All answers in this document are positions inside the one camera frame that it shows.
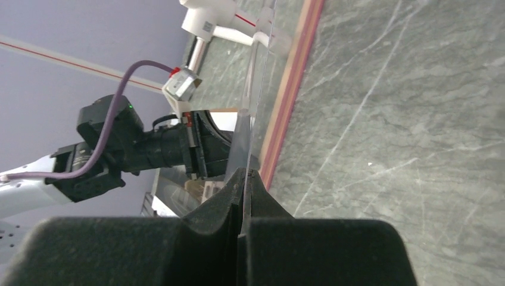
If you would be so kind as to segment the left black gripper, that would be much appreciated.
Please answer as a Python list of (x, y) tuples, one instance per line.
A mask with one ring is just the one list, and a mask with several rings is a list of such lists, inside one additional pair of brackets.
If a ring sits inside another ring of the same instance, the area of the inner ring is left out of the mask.
[(122, 173), (138, 176), (143, 170), (182, 166), (189, 179), (224, 175), (233, 133), (220, 130), (208, 110), (190, 111), (182, 123), (160, 126), (175, 118), (160, 117), (146, 132), (129, 100), (121, 96), (106, 146), (91, 170), (71, 179), (47, 178), (45, 183), (76, 203), (123, 187)]

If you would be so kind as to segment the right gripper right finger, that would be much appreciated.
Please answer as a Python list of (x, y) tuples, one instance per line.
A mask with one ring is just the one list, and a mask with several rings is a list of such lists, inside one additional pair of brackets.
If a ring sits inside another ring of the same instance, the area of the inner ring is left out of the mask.
[(245, 177), (238, 285), (416, 285), (406, 246), (376, 219), (296, 219)]

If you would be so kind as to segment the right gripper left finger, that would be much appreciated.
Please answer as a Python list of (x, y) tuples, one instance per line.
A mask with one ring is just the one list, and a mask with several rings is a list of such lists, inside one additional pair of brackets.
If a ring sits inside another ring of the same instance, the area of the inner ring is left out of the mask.
[(187, 215), (56, 217), (21, 244), (2, 285), (235, 285), (245, 169)]

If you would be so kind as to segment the photo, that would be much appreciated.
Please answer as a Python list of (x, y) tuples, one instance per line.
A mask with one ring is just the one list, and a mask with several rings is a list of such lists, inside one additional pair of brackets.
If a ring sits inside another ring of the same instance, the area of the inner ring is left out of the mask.
[(183, 216), (224, 186), (237, 113), (235, 108), (191, 111), (181, 120), (155, 124), (175, 131), (172, 150), (182, 153), (182, 163), (155, 171), (141, 216)]

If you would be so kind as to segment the clear glass pane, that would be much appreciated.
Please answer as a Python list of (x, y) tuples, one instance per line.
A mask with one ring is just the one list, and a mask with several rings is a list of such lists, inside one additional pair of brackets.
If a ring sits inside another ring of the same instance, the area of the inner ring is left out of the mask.
[(272, 106), (274, 99), (269, 94), (267, 85), (268, 61), (283, 60), (291, 47), (291, 35), (278, 27), (279, 1), (264, 1), (253, 28), (252, 44), (249, 62), (246, 69), (245, 82), (239, 94), (238, 113), (232, 137), (225, 181), (229, 181), (238, 170), (244, 174), (244, 186), (240, 188), (242, 206), (239, 208), (247, 217), (251, 215), (251, 197), (247, 190), (248, 172), (260, 164), (259, 155), (255, 151), (260, 127), (268, 120), (264, 110)]

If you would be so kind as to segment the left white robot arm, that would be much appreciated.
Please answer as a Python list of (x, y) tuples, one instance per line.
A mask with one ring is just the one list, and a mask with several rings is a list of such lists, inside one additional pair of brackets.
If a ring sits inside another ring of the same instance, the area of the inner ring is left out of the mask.
[(49, 206), (78, 203), (109, 190), (122, 188), (123, 173), (185, 168), (189, 179), (225, 174), (232, 131), (218, 127), (208, 110), (189, 111), (167, 126), (174, 115), (155, 120), (150, 131), (132, 104), (120, 96), (111, 133), (98, 161), (85, 174), (71, 179), (27, 178), (1, 182), (1, 263), (16, 252), (26, 229), (10, 224), (7, 217)]

